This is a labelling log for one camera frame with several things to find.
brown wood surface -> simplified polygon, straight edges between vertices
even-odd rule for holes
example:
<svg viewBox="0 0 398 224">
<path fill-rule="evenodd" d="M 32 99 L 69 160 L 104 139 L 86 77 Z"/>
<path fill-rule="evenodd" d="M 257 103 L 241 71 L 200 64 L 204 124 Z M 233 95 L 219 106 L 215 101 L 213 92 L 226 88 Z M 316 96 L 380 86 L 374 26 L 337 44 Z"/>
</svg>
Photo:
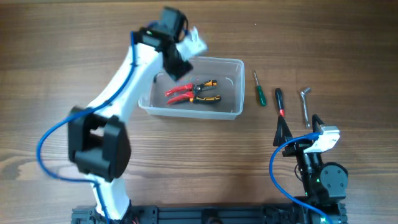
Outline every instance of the brown wood surface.
<svg viewBox="0 0 398 224">
<path fill-rule="evenodd" d="M 386 1 L 184 1 L 0 6 L 0 223 L 68 223 L 95 203 L 90 186 L 48 178 L 35 160 L 41 135 L 87 105 L 119 68 L 129 31 L 181 9 L 211 57 L 246 67 L 243 113 L 234 121 L 149 116 L 134 111 L 124 178 L 135 205 L 286 202 L 268 172 L 284 91 L 294 136 L 308 109 L 341 130 L 323 160 L 349 170 L 350 223 L 398 220 L 398 9 Z M 256 69 L 268 105 L 256 101 Z M 45 163 L 79 176 L 67 159 L 66 128 L 47 141 Z M 275 162 L 280 184 L 303 195 L 295 159 Z"/>
</svg>

gray plastic container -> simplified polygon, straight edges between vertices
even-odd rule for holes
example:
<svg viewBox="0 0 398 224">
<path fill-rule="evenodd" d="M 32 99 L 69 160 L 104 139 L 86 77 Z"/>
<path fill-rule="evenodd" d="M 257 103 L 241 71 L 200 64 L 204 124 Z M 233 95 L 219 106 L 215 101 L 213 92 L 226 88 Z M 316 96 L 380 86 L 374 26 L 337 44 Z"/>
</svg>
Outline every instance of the gray plastic container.
<svg viewBox="0 0 398 224">
<path fill-rule="evenodd" d="M 190 60 L 193 70 L 177 83 L 165 71 L 157 75 L 150 92 L 141 97 L 138 102 L 140 108 L 148 114 L 161 116 L 177 116 L 185 118 L 203 119 L 235 119 L 242 113 L 244 99 L 244 65 L 241 60 L 195 57 Z M 193 83 L 201 84 L 208 80 L 217 80 L 214 90 L 203 91 L 199 96 L 221 96 L 218 103 L 204 105 L 193 104 L 189 101 L 168 105 L 170 97 L 165 92 L 177 85 Z"/>
</svg>

black and red screwdriver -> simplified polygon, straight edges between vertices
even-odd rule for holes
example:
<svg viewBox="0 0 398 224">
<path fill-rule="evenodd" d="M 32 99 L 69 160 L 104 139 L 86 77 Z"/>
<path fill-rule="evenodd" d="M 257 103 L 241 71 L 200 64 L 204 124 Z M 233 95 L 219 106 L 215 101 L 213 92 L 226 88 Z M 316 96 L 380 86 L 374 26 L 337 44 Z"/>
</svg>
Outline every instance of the black and red screwdriver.
<svg viewBox="0 0 398 224">
<path fill-rule="evenodd" d="M 279 115 L 285 117 L 284 102 L 282 99 L 282 90 L 280 88 L 276 88 L 275 97 L 276 97 L 276 103 L 278 104 Z"/>
</svg>

green screwdriver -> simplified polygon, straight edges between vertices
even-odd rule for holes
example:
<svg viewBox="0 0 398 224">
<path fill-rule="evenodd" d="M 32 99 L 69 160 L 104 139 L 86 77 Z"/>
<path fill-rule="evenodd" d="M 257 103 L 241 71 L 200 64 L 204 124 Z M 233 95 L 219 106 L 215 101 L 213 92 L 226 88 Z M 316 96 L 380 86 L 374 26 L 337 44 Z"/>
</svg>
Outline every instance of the green screwdriver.
<svg viewBox="0 0 398 224">
<path fill-rule="evenodd" d="M 256 89 L 259 94 L 260 104 L 261 104 L 261 106 L 266 106 L 266 104 L 267 104 L 266 96 L 264 96 L 264 93 L 262 92 L 262 88 L 259 84 L 259 80 L 257 79 L 257 74 L 256 74 L 255 70 L 253 70 L 253 74 L 254 74 L 254 78 L 256 79 L 256 83 L 257 83 Z"/>
</svg>

metal wrench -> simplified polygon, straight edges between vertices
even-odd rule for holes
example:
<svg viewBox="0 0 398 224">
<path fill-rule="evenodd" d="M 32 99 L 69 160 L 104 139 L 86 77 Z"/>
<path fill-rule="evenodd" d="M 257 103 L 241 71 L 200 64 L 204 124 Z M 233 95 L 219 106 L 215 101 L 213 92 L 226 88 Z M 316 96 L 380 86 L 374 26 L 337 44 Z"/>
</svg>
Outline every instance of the metal wrench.
<svg viewBox="0 0 398 224">
<path fill-rule="evenodd" d="M 305 88 L 300 92 L 301 99 L 303 101 L 303 109 L 304 109 L 304 118 L 305 118 L 305 127 L 307 129 L 311 128 L 310 121 L 308 119 L 308 109 L 307 109 L 307 102 L 305 101 L 305 95 L 311 90 L 311 88 Z"/>
</svg>

